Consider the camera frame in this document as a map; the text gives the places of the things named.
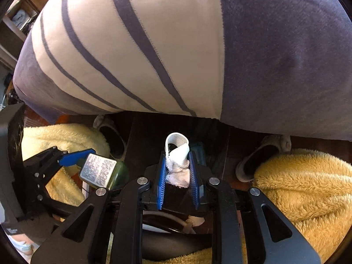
bottle label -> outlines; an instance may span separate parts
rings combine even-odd
[[[89,154],[80,172],[80,178],[98,188],[108,186],[117,161]]]

yellow fleece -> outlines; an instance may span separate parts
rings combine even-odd
[[[58,124],[24,128],[23,160],[27,160],[53,146],[69,153],[93,148],[100,156],[108,157],[110,154],[109,145],[103,134],[82,124]],[[76,172],[78,172],[76,166],[62,167],[46,185],[50,197],[66,204],[80,205],[84,201],[84,196],[70,177]]]
[[[170,260],[154,262],[143,259],[143,264],[211,264],[212,263],[212,249],[204,249],[195,253],[184,255]]]
[[[255,173],[258,187],[283,212],[324,263],[352,224],[352,166],[322,152],[278,155]]]

silver bolt head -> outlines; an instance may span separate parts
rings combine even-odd
[[[146,184],[147,182],[148,182],[148,179],[145,178],[145,177],[140,177],[140,178],[138,178],[138,180],[137,180],[137,183],[140,184],[140,185]]]
[[[254,196],[260,195],[260,190],[258,190],[257,188],[251,188],[249,192],[251,193],[251,195],[254,195]]]
[[[105,195],[106,194],[106,188],[98,188],[96,191],[95,191],[96,195],[98,196],[102,196],[102,195]]]
[[[218,185],[220,184],[220,180],[218,178],[210,178],[209,183],[212,185]]]

green glass bottle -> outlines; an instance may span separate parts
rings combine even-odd
[[[81,167],[80,179],[93,188],[113,190],[128,181],[128,169],[121,161],[89,154],[86,159],[78,160],[77,166]]]

white stripe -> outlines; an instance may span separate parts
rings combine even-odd
[[[46,54],[45,48],[42,43],[42,32],[40,30],[40,15],[38,16],[37,22],[32,28],[32,43],[37,62],[43,73],[47,75],[50,79],[52,79],[54,83],[67,94],[80,100],[84,100],[94,106],[97,106],[98,108],[110,112],[116,112],[116,109],[111,108],[110,106],[100,102],[99,100],[86,93],[76,84],[74,84],[73,81],[71,81],[68,77],[64,76],[52,63],[51,59]]]
[[[80,41],[121,84],[159,112],[184,114],[131,38],[113,0],[69,0],[68,8]]]
[[[102,99],[122,109],[129,108],[129,110],[149,112],[110,83],[77,51],[66,33],[61,18],[61,2],[62,0],[49,0],[43,9],[46,41],[56,60],[71,76]],[[75,11],[69,14],[70,16],[80,15],[84,11],[89,11],[89,9],[84,4],[80,4],[76,5]]]
[[[224,83],[220,0],[130,0],[178,92],[197,116],[219,119]]]

